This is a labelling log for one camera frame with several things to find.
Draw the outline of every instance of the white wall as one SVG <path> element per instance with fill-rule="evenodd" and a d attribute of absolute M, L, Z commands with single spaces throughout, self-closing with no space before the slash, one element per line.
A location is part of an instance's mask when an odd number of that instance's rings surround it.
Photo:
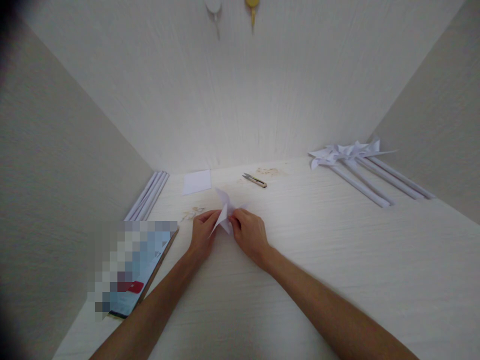
<path fill-rule="evenodd" d="M 375 130 L 384 160 L 480 224 L 480 1 L 468 0 Z"/>
<path fill-rule="evenodd" d="M 463 0 L 48 0 L 25 16 L 120 132 L 181 173 L 366 140 Z"/>
<path fill-rule="evenodd" d="M 91 222 L 122 220 L 152 170 L 30 29 L 14 40 L 0 76 L 0 305 L 12 321 L 0 330 L 27 359 L 51 359 L 87 298 Z"/>

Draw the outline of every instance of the wooden table surface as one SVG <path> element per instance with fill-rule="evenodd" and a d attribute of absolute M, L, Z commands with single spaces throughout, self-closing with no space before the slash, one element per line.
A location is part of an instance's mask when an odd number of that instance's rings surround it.
<path fill-rule="evenodd" d="M 326 282 L 420 359 L 480 352 L 480 225 L 439 199 L 413 200 L 367 170 L 397 204 L 381 209 L 309 158 L 211 171 L 212 187 L 265 222 L 270 244 Z M 242 178 L 246 172 L 266 189 Z M 190 244 L 192 217 L 219 209 L 214 189 L 182 196 L 172 175 L 150 221 L 180 231 L 153 289 Z M 87 359 L 118 326 L 86 302 L 54 359 Z M 223 230 L 173 312 L 150 359 L 335 359 L 284 290 Z"/>

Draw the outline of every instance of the paper stick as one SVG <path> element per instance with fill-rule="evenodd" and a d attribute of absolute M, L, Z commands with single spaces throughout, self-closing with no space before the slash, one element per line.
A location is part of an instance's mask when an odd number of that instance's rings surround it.
<path fill-rule="evenodd" d="M 159 190 L 160 185 L 162 185 L 166 176 L 167 176 L 167 173 L 163 171 L 161 176 L 160 176 L 160 179 L 158 179 L 155 187 L 153 188 L 153 191 L 148 195 L 148 198 L 146 199 L 145 204 L 141 208 L 141 211 L 136 218 L 137 221 L 144 221 L 145 220 L 145 214 L 147 213 L 148 209 L 150 208 L 150 205 L 152 204 L 152 202 L 154 201 L 155 194 Z"/>
<path fill-rule="evenodd" d="M 143 200 L 140 202 L 140 205 L 138 206 L 137 210 L 135 210 L 135 212 L 133 213 L 132 217 L 131 217 L 131 221 L 139 221 L 140 218 L 139 218 L 139 214 L 140 214 L 140 211 L 142 211 L 142 209 L 144 208 L 145 206 L 145 203 L 147 202 L 147 200 L 149 199 L 150 197 L 150 194 L 152 193 L 152 191 L 154 190 L 155 186 L 157 186 L 158 182 L 159 182 L 159 179 L 160 177 L 162 176 L 164 172 L 163 171 L 160 171 L 156 177 L 155 177 L 155 180 L 153 180 L 153 184 L 151 185 L 150 189 L 148 189 L 147 193 L 145 194 L 145 197 L 143 198 Z"/>
<path fill-rule="evenodd" d="M 363 185 L 362 183 L 352 179 L 349 175 L 347 175 L 343 170 L 340 169 L 339 166 L 330 166 L 330 169 L 341 178 L 343 178 L 347 183 L 352 185 L 355 189 L 363 193 L 366 197 L 372 200 L 375 204 L 377 204 L 381 208 L 388 208 L 390 204 L 373 191 L 371 191 L 368 187 Z"/>
<path fill-rule="evenodd" d="M 150 189 L 150 187 L 152 186 L 152 183 L 154 182 L 154 179 L 155 177 L 157 176 L 158 172 L 154 172 L 153 175 L 151 176 L 150 180 L 148 181 L 148 183 L 146 184 L 145 188 L 143 189 L 143 191 L 141 192 L 140 196 L 138 197 L 138 199 L 135 201 L 135 204 L 133 204 L 133 206 L 131 207 L 130 211 L 128 212 L 128 215 L 125 216 L 125 220 L 123 221 L 129 221 L 130 218 L 132 217 L 132 215 L 134 214 L 135 210 L 137 210 L 137 208 L 139 207 L 140 205 L 140 202 L 144 199 L 145 197 L 145 194 L 147 193 L 147 191 Z"/>
<path fill-rule="evenodd" d="M 421 193 L 413 190 L 411 187 L 408 187 L 404 182 L 401 182 L 395 176 L 393 176 L 389 172 L 383 170 L 380 166 L 378 166 L 374 162 L 371 162 L 367 157 L 366 158 L 357 157 L 356 160 L 360 164 L 362 164 L 364 167 L 369 169 L 371 172 L 377 174 L 379 177 L 381 177 L 387 183 L 390 183 L 394 187 L 399 189 L 400 191 L 403 191 L 405 194 L 407 194 L 412 199 L 425 199 L 425 197 Z"/>
<path fill-rule="evenodd" d="M 374 193 L 376 193 L 381 198 L 384 198 L 390 205 L 395 205 L 395 201 L 393 201 L 386 193 L 383 192 L 380 188 L 372 184 L 369 180 L 367 180 L 359 171 L 357 163 L 353 160 L 341 160 L 345 166 L 356 175 L 365 185 L 367 185 Z"/>
<path fill-rule="evenodd" d="M 420 194 L 422 194 L 424 197 L 427 199 L 435 199 L 436 196 L 433 195 L 431 192 L 425 190 L 423 187 L 420 185 L 414 183 L 412 180 L 410 180 L 408 177 L 403 176 L 401 173 L 399 173 L 397 170 L 392 168 L 391 166 L 387 165 L 383 161 L 377 159 L 376 157 L 369 157 L 369 159 L 377 164 L 379 167 L 383 168 L 385 171 L 389 172 L 392 174 L 394 177 L 398 178 L 399 180 L 403 181 L 405 184 L 407 184 L 409 187 L 412 189 L 418 191 Z"/>
<path fill-rule="evenodd" d="M 143 220 L 148 220 L 149 218 L 149 215 L 150 215 L 150 212 L 152 212 L 152 209 L 154 208 L 154 205 L 155 203 L 157 202 L 157 199 L 159 198 L 160 196 L 160 193 L 162 192 L 164 186 L 165 186 L 165 183 L 167 182 L 167 180 L 169 179 L 170 175 L 165 173 L 166 176 L 165 178 L 163 179 L 162 183 L 160 184 L 160 188 L 158 189 L 158 191 L 156 192 L 155 196 L 153 197 L 153 201 L 151 202 L 151 205 L 150 207 L 148 208 L 148 210 L 146 211 L 145 213 L 145 216 L 143 217 Z"/>

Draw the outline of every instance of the finger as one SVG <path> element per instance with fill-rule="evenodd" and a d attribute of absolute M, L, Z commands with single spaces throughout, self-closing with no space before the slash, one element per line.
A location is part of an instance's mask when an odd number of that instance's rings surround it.
<path fill-rule="evenodd" d="M 239 207 L 238 210 L 240 210 L 242 213 L 244 213 L 245 215 L 255 215 L 254 213 L 251 213 L 250 211 L 248 211 L 247 209 L 244 209 L 244 208 L 241 208 Z"/>
<path fill-rule="evenodd" d="M 221 210 L 215 210 L 213 214 L 211 214 L 210 217 L 207 219 L 207 221 L 205 221 L 205 225 L 207 225 L 208 228 L 213 229 L 215 226 L 215 223 L 219 219 L 221 212 L 222 212 Z"/>
<path fill-rule="evenodd" d="M 230 220 L 231 226 L 233 227 L 233 237 L 234 238 L 239 237 L 240 236 L 240 222 L 232 216 L 230 216 L 228 218 L 228 220 Z"/>
<path fill-rule="evenodd" d="M 216 211 L 220 211 L 220 210 L 210 210 L 210 211 L 201 213 L 200 215 L 195 216 L 195 220 L 200 220 L 202 223 L 204 223 Z"/>
<path fill-rule="evenodd" d="M 217 231 L 219 230 L 218 226 L 213 230 L 213 232 L 210 234 L 208 237 L 210 239 L 210 242 L 213 242 L 215 240 L 215 236 L 217 236 Z"/>
<path fill-rule="evenodd" d="M 243 212 L 243 209 L 235 209 L 233 211 L 232 217 L 237 219 L 240 223 L 244 223 L 247 220 L 247 214 Z"/>

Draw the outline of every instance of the folded paper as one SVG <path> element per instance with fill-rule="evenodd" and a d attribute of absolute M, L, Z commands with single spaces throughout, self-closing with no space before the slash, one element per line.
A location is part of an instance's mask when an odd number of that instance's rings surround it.
<path fill-rule="evenodd" d="M 230 201 L 230 196 L 225 191 L 222 191 L 219 188 L 215 188 L 215 191 L 220 197 L 220 201 L 223 206 L 221 209 L 220 216 L 218 217 L 218 220 L 216 221 L 216 224 L 213 227 L 213 230 L 211 232 L 213 233 L 214 230 L 217 228 L 217 226 L 220 225 L 226 231 L 227 234 L 231 235 L 232 229 L 231 229 L 229 217 L 232 216 L 236 207 L 232 204 L 232 202 Z M 245 208 L 246 208 L 246 205 L 240 206 L 240 209 L 245 209 Z"/>
<path fill-rule="evenodd" d="M 380 139 L 378 138 L 368 144 L 356 141 L 353 145 L 349 146 L 329 145 L 322 150 L 309 152 L 309 154 L 314 157 L 310 166 L 312 170 L 318 166 L 330 167 L 336 174 L 382 208 L 394 205 L 395 202 L 383 190 L 371 183 L 360 173 L 358 164 L 362 164 L 374 174 L 397 187 L 413 199 L 422 199 L 424 197 L 433 199 L 435 197 L 375 157 L 388 153 L 393 153 L 393 151 L 380 151 Z M 363 184 L 352 179 L 340 170 L 338 166 L 339 163 L 344 164 Z"/>

